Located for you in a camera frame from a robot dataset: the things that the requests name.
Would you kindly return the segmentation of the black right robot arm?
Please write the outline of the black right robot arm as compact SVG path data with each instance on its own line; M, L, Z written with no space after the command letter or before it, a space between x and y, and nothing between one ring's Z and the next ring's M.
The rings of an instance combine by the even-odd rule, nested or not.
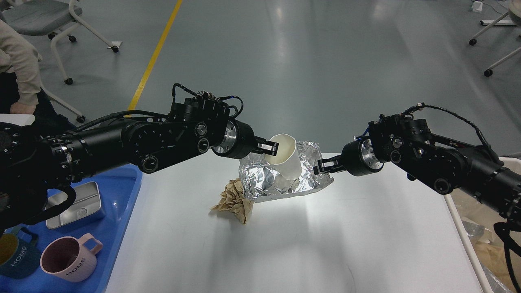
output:
M445 108L436 110L461 119L474 128L480 145L471 145L436 135L425 119L413 113L429 105L419 103L402 113L380 115L361 136L345 145L341 154L318 160L314 173L348 171L354 176L377 173L391 162L406 172L408 180L419 180L441 195L460 189L504 219L495 223L495 233L504 243L507 269L515 290L520 291L510 252L520 254L520 245L510 232L520 231L521 177L504 166L480 129L468 119Z

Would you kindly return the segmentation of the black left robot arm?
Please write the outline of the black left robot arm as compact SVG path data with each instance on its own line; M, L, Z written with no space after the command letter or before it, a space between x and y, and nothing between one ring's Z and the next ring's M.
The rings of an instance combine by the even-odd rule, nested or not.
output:
M73 182L126 164L145 174L212 150L240 159L250 153L275 156L279 143L257 137L237 120L242 108L227 104L233 95L195 92L173 101L169 114L123 111L76 130L39 137L31 126L1 123L1 231L34 225L63 213L75 202Z

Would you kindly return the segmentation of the person's hand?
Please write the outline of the person's hand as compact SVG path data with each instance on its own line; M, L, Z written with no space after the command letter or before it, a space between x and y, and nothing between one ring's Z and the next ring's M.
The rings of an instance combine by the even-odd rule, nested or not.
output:
M37 105L26 105L20 102L11 104L9 109L10 114L22 114L22 115L33 115Z

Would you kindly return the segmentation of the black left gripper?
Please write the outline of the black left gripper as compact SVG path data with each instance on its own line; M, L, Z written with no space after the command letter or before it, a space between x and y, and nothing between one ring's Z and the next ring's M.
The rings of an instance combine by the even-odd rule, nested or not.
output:
M250 152L276 156L278 146L277 142L255 137L250 125L228 120L223 141L211 149L217 156L240 159Z

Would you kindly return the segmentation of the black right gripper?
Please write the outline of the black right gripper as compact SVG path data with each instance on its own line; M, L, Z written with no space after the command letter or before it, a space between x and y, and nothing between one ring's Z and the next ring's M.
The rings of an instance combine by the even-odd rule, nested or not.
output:
M314 166L314 174L332 174L345 169L354 176L363 176L377 173L383 166L384 162L376 158L372 141L361 139L345 145L341 157L318 160L318 165Z

